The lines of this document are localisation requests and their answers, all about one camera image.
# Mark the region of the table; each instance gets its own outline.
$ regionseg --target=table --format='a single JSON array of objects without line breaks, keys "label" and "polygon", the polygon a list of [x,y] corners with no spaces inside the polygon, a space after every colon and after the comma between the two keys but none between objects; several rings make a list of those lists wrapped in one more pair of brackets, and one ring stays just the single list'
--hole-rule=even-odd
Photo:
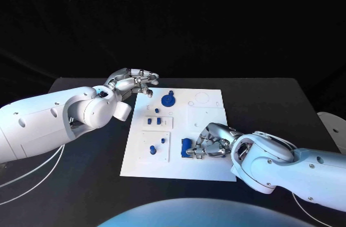
[{"label": "table", "polygon": [[[59,78],[49,92],[102,85],[101,78]],[[312,104],[291,78],[163,78],[160,88],[221,89],[226,120],[242,133],[262,131],[299,147],[339,152]],[[136,94],[126,100],[134,107]],[[277,187],[267,195],[237,182],[120,176],[133,112],[66,144],[61,162],[40,186],[0,205],[2,226],[95,226],[147,203],[175,198],[212,198],[250,203],[319,226],[299,208],[291,193]],[[7,163],[2,183],[32,170],[55,150]],[[0,202],[22,194],[46,176],[55,160],[9,188]],[[300,200],[310,214],[342,226],[346,213]]]}]

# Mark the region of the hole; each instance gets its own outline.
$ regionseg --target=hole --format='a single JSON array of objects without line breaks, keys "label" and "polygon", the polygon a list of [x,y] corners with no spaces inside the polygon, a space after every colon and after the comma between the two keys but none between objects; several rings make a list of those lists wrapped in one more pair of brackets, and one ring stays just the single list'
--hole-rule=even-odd
[{"label": "hole", "polygon": [[324,163],[324,161],[323,161],[323,158],[320,157],[320,156],[317,156],[317,162],[320,163],[320,164],[323,164]]},{"label": "hole", "polygon": [[51,113],[52,113],[52,116],[56,118],[58,117],[58,112],[53,108],[51,109]]},{"label": "hole", "polygon": [[26,127],[26,122],[25,122],[25,120],[20,118],[17,122],[19,122],[19,125],[25,128],[25,127]]}]

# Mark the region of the blue round piece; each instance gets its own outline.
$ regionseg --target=blue round piece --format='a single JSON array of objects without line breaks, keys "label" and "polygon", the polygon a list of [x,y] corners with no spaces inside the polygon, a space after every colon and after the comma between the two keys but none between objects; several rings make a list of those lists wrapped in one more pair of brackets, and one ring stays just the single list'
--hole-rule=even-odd
[{"label": "blue round piece", "polygon": [[176,98],[173,97],[173,91],[169,91],[169,94],[164,95],[160,99],[160,103],[164,107],[172,107],[176,103]]},{"label": "blue round piece", "polygon": [[157,149],[156,147],[151,145],[150,146],[150,154],[154,155],[157,153]]}]

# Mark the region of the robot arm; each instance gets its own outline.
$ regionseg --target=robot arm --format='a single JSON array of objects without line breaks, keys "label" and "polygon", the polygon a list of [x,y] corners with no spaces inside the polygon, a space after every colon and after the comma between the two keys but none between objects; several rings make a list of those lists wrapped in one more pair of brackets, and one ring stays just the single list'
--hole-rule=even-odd
[{"label": "robot arm", "polygon": [[131,93],[153,96],[159,75],[123,68],[104,85],[79,87],[13,102],[0,109],[0,163],[36,156],[101,128],[113,116],[127,120]]},{"label": "robot arm", "polygon": [[[196,147],[203,137],[215,141],[200,147],[213,157],[209,152],[219,151],[212,146],[219,141],[222,148],[222,142],[229,142],[229,151],[221,152],[231,152],[231,172],[248,186],[264,194],[271,194],[281,186],[303,200],[346,212],[346,155],[296,148],[284,139],[258,131],[252,134],[232,132],[235,130],[228,126],[211,123],[199,135]],[[198,155],[199,152],[192,150],[186,153]]]}]

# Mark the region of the small white panel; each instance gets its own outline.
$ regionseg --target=small white panel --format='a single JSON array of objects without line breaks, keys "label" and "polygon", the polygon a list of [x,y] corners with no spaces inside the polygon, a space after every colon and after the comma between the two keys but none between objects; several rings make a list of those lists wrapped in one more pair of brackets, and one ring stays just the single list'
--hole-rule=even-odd
[{"label": "small white panel", "polygon": [[173,117],[162,116],[146,116],[143,119],[143,129],[166,131],[173,129]]},{"label": "small white panel", "polygon": [[[156,148],[156,154],[150,153],[150,146]],[[140,163],[169,162],[170,159],[170,132],[143,131],[137,145],[137,160]]]},{"label": "small white panel", "polygon": [[188,129],[200,133],[209,123],[228,125],[224,108],[195,108],[189,107]]},{"label": "small white panel", "polygon": [[[232,159],[229,155],[226,158],[203,156],[202,160],[196,159],[196,157],[192,159],[182,158],[182,139],[192,139],[193,148],[199,134],[211,122],[228,125],[222,91],[219,89],[186,88],[150,89],[153,90],[151,98],[144,94],[137,95],[120,175],[235,182],[237,177],[231,173]],[[166,107],[162,104],[162,98],[170,91],[173,91],[175,105]],[[162,118],[162,123],[167,121],[166,125],[172,126],[170,128],[166,126],[167,129],[164,129],[164,126],[157,125],[157,117]],[[162,161],[163,155],[156,154],[157,156],[151,156],[150,146],[154,144],[141,146],[141,140],[144,141],[147,136],[156,135],[153,133],[166,132],[170,133],[169,162]],[[157,145],[162,143],[162,138],[157,136],[149,137],[149,139],[157,141]]]}]

